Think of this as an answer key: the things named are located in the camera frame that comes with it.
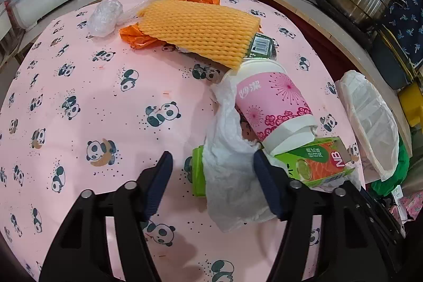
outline pink tablecloth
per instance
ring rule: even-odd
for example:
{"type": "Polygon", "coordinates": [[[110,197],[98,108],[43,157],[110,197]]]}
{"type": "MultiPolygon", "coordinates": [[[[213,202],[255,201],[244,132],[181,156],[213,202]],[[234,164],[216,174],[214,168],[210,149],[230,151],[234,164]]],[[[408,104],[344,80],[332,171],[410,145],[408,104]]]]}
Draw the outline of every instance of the pink tablecloth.
{"type": "MultiPolygon", "coordinates": [[[[120,1],[125,9],[139,2],[120,1]]],[[[355,137],[333,80],[297,27],[265,4],[221,1],[260,16],[263,33],[277,43],[278,61],[320,124],[318,134],[340,136],[352,146],[355,137]]],[[[192,195],[184,169],[217,109],[209,86],[226,68],[172,45],[134,51],[117,30],[90,38],[85,25],[95,6],[48,25],[1,109],[0,231],[13,253],[38,279],[50,243],[82,190],[115,190],[168,150],[173,174],[151,218],[157,231],[145,232],[162,280],[265,281],[285,223],[275,219],[221,233],[206,200],[192,195]],[[162,108],[164,120],[149,117],[154,107],[162,108]]],[[[362,178],[360,160],[354,166],[362,178]]],[[[319,224],[315,217],[305,276],[316,261],[319,224]]],[[[112,235],[109,245],[115,275],[123,278],[112,235]]]]}

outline barcode label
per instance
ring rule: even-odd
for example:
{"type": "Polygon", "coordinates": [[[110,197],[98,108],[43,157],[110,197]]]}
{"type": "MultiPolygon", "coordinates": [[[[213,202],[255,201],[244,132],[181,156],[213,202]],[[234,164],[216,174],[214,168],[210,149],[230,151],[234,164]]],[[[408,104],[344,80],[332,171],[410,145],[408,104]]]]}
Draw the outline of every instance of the barcode label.
{"type": "Polygon", "coordinates": [[[342,176],[343,176],[343,174],[342,174],[342,173],[340,173],[340,174],[337,174],[336,176],[329,177],[329,178],[325,179],[325,180],[322,182],[322,184],[323,184],[323,183],[329,183],[329,182],[336,181],[337,179],[341,178],[342,176]]]}
{"type": "Polygon", "coordinates": [[[251,51],[253,53],[267,54],[269,49],[270,39],[259,38],[256,36],[254,42],[252,43],[251,51]]]}

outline pink paper cup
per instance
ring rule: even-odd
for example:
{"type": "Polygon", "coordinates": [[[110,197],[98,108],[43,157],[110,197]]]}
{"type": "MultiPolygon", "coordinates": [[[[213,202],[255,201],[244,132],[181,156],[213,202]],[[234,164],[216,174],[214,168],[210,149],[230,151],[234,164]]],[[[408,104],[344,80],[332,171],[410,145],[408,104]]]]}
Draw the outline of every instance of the pink paper cup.
{"type": "Polygon", "coordinates": [[[312,142],[317,122],[300,90],[278,62],[243,62],[227,76],[236,82],[235,103],[270,155],[312,142]]]}

